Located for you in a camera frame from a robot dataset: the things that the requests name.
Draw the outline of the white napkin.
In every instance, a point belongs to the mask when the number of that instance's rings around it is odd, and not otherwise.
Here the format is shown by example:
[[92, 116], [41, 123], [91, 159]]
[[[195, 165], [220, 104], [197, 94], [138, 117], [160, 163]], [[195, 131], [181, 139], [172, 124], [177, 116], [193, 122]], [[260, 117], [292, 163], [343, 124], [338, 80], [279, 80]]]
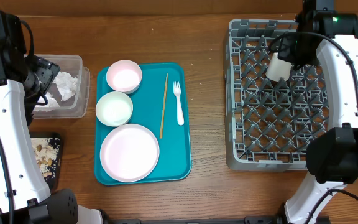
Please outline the white napkin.
[[59, 108], [61, 103], [75, 96], [77, 84], [77, 77], [73, 77], [67, 72], [59, 72], [45, 95], [48, 99], [48, 104], [36, 106], [34, 111], [51, 111], [52, 108]]

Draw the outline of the pink bowl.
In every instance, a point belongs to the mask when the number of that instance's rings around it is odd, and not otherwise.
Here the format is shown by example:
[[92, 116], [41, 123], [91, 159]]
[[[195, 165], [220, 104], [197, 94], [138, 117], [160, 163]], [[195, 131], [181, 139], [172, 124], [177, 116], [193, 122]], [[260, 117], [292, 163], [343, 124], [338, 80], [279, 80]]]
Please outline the pink bowl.
[[131, 94], [140, 87], [142, 70], [131, 60], [120, 60], [108, 68], [106, 81], [114, 91]]

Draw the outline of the pink plate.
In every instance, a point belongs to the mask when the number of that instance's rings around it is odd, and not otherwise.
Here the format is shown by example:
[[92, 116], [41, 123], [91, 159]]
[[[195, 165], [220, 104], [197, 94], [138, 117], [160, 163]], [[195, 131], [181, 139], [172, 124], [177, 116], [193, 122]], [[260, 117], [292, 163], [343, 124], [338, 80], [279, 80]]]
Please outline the pink plate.
[[160, 147], [155, 135], [139, 124], [113, 129], [104, 139], [100, 161], [108, 176], [119, 182], [136, 182], [156, 167]]

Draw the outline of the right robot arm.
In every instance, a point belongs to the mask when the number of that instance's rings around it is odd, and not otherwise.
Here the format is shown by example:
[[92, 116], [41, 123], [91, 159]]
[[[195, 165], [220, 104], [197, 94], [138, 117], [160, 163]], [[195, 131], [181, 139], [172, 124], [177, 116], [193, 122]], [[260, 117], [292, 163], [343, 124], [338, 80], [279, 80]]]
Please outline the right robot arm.
[[319, 223], [333, 196], [358, 179], [358, 17], [336, 12], [333, 1], [304, 1], [296, 23], [269, 50], [296, 68], [321, 66], [329, 128], [308, 144], [308, 172], [285, 202], [282, 223]]

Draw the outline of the white bowl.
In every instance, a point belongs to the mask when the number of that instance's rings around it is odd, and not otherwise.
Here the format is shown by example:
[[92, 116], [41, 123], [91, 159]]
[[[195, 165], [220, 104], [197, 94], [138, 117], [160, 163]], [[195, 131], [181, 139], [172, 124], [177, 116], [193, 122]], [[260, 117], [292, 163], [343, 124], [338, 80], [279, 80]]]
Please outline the white bowl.
[[96, 104], [96, 117], [104, 125], [122, 126], [129, 122], [133, 112], [130, 97], [119, 91], [103, 95]]

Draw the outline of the white plastic cup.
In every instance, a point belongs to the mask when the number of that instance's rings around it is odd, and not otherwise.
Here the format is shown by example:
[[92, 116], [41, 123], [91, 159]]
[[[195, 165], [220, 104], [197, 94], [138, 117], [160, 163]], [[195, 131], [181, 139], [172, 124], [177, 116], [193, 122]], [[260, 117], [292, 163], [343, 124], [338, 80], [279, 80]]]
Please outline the white plastic cup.
[[274, 53], [266, 71], [266, 77], [272, 81], [287, 81], [290, 77], [292, 64], [278, 58], [278, 53]]

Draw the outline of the wooden chopstick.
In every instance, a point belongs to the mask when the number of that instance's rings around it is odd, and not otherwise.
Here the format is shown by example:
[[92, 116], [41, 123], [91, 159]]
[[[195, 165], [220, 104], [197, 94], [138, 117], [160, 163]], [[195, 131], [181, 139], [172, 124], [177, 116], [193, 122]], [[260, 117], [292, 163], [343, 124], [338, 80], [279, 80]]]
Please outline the wooden chopstick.
[[163, 138], [163, 126], [164, 126], [164, 119], [165, 119], [165, 105], [167, 99], [167, 85], [168, 85], [168, 74], [165, 77], [165, 87], [164, 87], [164, 94], [163, 94], [163, 106], [162, 106], [162, 117], [160, 123], [160, 136], [159, 139]]

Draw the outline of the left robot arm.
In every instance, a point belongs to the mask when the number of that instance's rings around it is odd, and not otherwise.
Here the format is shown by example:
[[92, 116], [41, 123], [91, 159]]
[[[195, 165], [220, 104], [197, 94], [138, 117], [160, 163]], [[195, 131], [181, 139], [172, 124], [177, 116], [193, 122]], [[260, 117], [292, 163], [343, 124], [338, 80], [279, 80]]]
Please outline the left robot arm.
[[109, 223], [103, 210], [78, 205], [73, 191], [51, 193], [39, 169], [29, 125], [60, 68], [34, 54], [28, 28], [0, 11], [0, 223]]

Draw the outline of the rice and peanut scraps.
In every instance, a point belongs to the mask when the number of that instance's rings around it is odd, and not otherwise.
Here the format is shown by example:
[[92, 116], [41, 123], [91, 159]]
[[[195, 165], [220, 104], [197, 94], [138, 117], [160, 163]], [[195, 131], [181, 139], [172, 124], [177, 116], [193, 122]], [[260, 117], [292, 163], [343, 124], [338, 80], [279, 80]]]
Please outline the rice and peanut scraps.
[[44, 179], [56, 176], [58, 154], [60, 151], [58, 138], [31, 138], [32, 147], [39, 169]]

